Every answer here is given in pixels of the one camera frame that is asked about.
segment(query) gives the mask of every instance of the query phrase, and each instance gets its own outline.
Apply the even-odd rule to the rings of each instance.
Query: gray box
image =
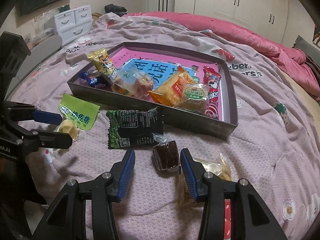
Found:
[[[162,106],[164,108],[164,122],[166,124],[194,133],[212,135],[221,139],[226,139],[238,126],[236,95],[229,68],[224,60],[188,49],[140,42],[124,42],[110,49],[108,51],[109,56],[112,57],[122,48],[195,60],[207,64],[218,63],[219,73],[221,75],[220,91],[222,95],[220,96],[222,96],[224,121],[211,119],[174,107],[163,106],[157,103],[80,85],[79,73],[89,70],[91,66],[84,67],[68,81],[73,95],[84,100],[115,106],[123,110],[145,111],[156,106]]]

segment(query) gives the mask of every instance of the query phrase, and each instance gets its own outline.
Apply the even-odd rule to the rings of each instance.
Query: brown square candy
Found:
[[[175,141],[160,143],[152,148],[158,170],[168,170],[179,165],[179,153]]]

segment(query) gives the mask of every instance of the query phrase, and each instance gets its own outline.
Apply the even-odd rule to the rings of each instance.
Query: box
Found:
[[[123,61],[133,57],[139,58],[139,55],[143,55],[145,59],[150,60],[164,62],[173,62],[174,60],[176,63],[180,63],[182,66],[186,67],[190,67],[186,64],[193,64],[193,66],[194,64],[197,64],[202,65],[203,67],[204,65],[210,66],[217,63],[221,75],[219,85],[219,104],[221,107],[220,120],[211,119],[203,115],[194,114],[174,107],[163,106],[145,100],[81,85],[79,82],[79,73],[89,70],[92,67],[90,65],[81,69],[68,81],[68,85],[75,97],[114,106],[116,109],[123,110],[145,111],[156,106],[162,106],[164,108],[164,122],[166,124],[194,133],[212,135],[221,139],[227,138],[238,126],[236,96],[229,68],[224,60],[188,49],[141,42],[124,42],[110,49],[108,54],[117,68],[123,65]]]

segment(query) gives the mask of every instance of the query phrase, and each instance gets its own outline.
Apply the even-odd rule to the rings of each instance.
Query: black and green package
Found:
[[[156,145],[153,134],[163,134],[163,108],[158,106],[148,111],[107,111],[110,120],[108,148],[119,149],[135,145]]]

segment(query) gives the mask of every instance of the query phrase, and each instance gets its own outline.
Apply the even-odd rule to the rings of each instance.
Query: red lollipop package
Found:
[[[219,119],[218,115],[218,87],[221,76],[211,67],[203,67],[203,83],[209,87],[209,103],[204,111],[204,115],[212,119]]]

